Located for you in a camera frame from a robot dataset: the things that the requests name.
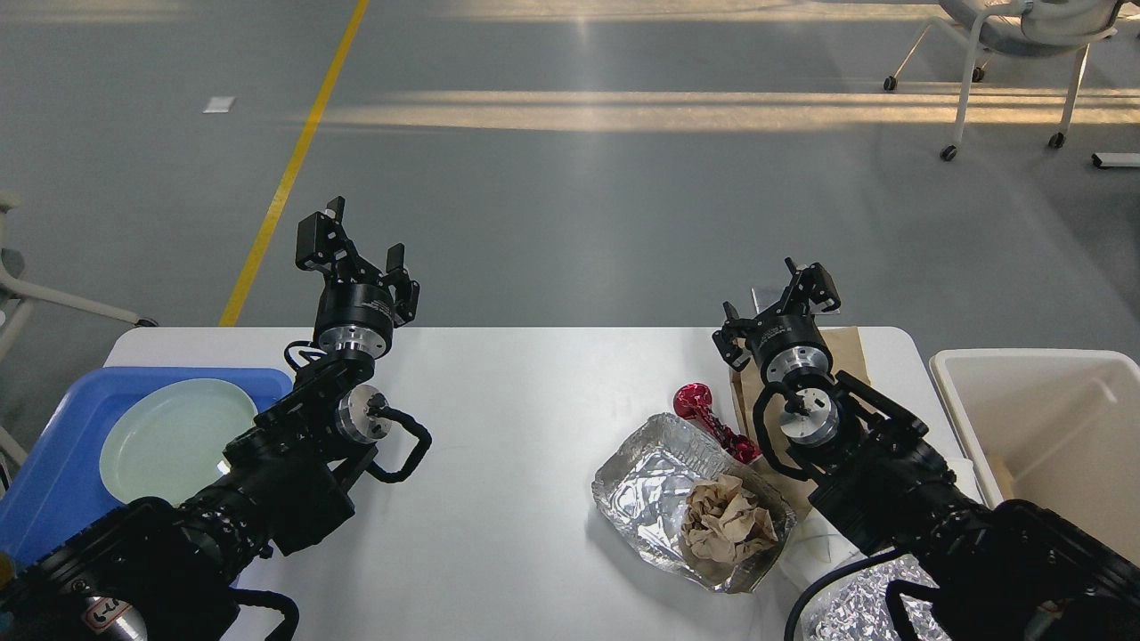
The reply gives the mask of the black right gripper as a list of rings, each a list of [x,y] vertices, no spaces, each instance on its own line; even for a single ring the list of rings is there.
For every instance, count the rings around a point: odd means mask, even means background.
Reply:
[[[839,313],[842,298],[823,263],[799,266],[793,258],[783,263],[791,279],[772,309],[744,318],[724,303],[725,320],[712,332],[712,344],[730,370],[741,372],[756,362],[762,383],[797,386],[811,375],[831,380],[834,358],[815,318]]]

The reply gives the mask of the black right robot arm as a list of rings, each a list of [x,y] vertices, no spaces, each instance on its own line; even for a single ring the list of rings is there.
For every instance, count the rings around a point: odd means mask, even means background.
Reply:
[[[783,636],[834,581],[913,555],[933,585],[883,590],[904,640],[917,638],[907,599],[929,605],[953,640],[1135,640],[1135,563],[1028,500],[986,508],[968,498],[917,414],[834,368],[815,320],[842,305],[830,271],[790,258],[785,267],[791,279],[775,303],[752,317],[723,305],[712,343],[731,370],[757,366],[754,435],[767,466],[814,482],[811,506],[864,557],[814,581]]]

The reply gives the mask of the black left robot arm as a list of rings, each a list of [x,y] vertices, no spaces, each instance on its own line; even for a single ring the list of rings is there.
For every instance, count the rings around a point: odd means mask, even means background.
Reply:
[[[345,198],[298,224],[296,265],[324,277],[314,336],[294,352],[290,393],[223,447],[228,471],[192,498],[130,500],[42,555],[3,589],[5,640],[220,640],[244,607],[280,614],[270,640],[296,635],[296,601],[237,589],[260,557],[312,547],[355,516],[363,474],[404,482],[427,428],[370,386],[394,330],[412,323],[420,283],[404,244],[378,268],[343,227]]]

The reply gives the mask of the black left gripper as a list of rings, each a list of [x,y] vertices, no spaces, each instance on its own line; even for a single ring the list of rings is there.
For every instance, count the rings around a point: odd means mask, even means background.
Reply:
[[[378,360],[390,352],[394,330],[415,320],[420,281],[404,263],[404,243],[388,248],[383,276],[363,281],[365,261],[343,227],[345,206],[347,198],[331,198],[298,224],[296,267],[325,279],[314,346],[323,352],[366,352]]]

